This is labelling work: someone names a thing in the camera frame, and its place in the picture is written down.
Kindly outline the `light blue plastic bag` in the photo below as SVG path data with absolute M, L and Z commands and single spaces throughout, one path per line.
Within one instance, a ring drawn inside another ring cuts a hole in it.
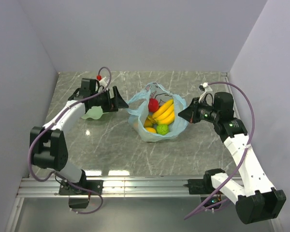
M 145 142 L 176 138 L 188 122 L 178 116 L 186 101 L 161 84 L 151 82 L 128 100 L 128 123 Z

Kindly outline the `yellow fake banana bunch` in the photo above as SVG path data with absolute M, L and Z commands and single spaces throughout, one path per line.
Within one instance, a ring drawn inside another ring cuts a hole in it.
M 162 105 L 153 115 L 148 115 L 147 118 L 154 124 L 170 125 L 175 120 L 174 100 L 168 100 Z

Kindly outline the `green fake lime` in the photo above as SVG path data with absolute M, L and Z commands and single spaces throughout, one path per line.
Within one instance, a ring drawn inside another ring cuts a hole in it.
M 169 133 L 169 126 L 167 124 L 159 124 L 156 127 L 157 134 L 166 135 Z

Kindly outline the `red fake apple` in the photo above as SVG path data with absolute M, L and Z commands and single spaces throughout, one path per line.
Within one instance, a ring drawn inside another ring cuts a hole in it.
M 148 103 L 148 111 L 151 113 L 156 112 L 159 109 L 159 102 L 158 100 L 154 99 L 154 98 L 150 98 L 149 99 L 149 103 Z

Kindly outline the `fake mango yellow green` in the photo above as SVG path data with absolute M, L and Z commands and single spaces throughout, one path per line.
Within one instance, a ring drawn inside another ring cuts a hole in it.
M 152 128 L 153 127 L 153 123 L 147 118 L 144 122 L 144 127 L 145 128 Z

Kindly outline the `yellow fake lemon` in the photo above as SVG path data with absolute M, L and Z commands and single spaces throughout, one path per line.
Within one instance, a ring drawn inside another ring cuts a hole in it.
M 152 127 L 145 127 L 145 129 L 150 133 L 157 133 L 157 131 Z

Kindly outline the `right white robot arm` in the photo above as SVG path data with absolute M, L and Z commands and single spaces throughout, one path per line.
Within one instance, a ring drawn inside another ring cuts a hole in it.
M 214 125 L 215 132 L 231 154 L 243 185 L 222 169 L 212 169 L 203 176 L 203 187 L 210 195 L 185 218 L 207 209 L 206 203 L 217 193 L 224 194 L 234 205 L 244 224 L 277 218 L 285 201 L 284 191 L 277 190 L 262 169 L 250 145 L 250 137 L 243 122 L 234 117 L 233 96 L 227 92 L 214 94 L 209 105 L 204 97 L 193 98 L 178 116 L 189 123 L 205 120 Z

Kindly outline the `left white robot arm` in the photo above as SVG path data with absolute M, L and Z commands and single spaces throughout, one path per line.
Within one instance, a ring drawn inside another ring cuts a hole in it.
M 63 188 L 71 188 L 76 194 L 89 190 L 85 171 L 68 161 L 65 134 L 92 107 L 100 107 L 104 113 L 128 108 L 116 86 L 112 91 L 111 94 L 108 86 L 103 86 L 100 80 L 83 78 L 81 86 L 51 121 L 31 129 L 28 168 L 32 177 L 41 181 L 32 169 L 32 166 L 37 166 L 49 169 L 51 174 L 62 179 Z

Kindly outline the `light green wavy plate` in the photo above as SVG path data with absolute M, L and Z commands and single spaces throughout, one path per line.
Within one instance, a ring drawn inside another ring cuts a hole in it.
M 91 107 L 83 116 L 82 119 L 100 119 L 103 115 L 103 110 L 100 106 L 93 106 Z

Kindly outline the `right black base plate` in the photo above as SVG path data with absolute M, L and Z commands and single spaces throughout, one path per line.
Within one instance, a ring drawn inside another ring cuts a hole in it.
M 188 179 L 183 186 L 188 188 L 189 195 L 210 195 L 215 190 L 209 179 Z

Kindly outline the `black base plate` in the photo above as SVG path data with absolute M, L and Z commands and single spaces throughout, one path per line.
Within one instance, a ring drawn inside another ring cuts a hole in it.
M 87 195 L 89 194 L 87 190 L 101 194 L 102 188 L 103 180 L 86 180 L 84 183 L 73 183 L 72 185 L 61 181 L 58 194 L 63 196 Z
M 188 179 L 183 186 L 188 188 L 189 195 L 210 195 L 215 190 L 209 179 Z

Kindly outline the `aluminium rail frame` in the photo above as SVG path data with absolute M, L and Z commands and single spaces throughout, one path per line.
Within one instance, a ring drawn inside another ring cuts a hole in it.
M 93 196 L 85 215 L 68 208 L 54 178 L 21 181 L 10 232 L 278 232 L 278 219 L 243 224 L 235 206 L 211 213 L 185 215 L 203 196 L 191 195 L 189 179 L 234 161 L 211 123 L 188 124 L 175 139 L 144 142 L 128 124 L 126 110 L 100 119 L 78 119 L 64 136 L 69 161 L 89 180 L 103 181 L 102 196 Z

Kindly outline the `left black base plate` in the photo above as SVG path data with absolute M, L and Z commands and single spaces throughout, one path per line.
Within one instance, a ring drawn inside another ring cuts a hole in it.
M 101 194 L 102 188 L 103 180 L 86 180 L 84 183 L 73 183 L 72 185 L 61 181 L 58 194 L 63 196 L 87 195 L 89 194 L 87 190 Z

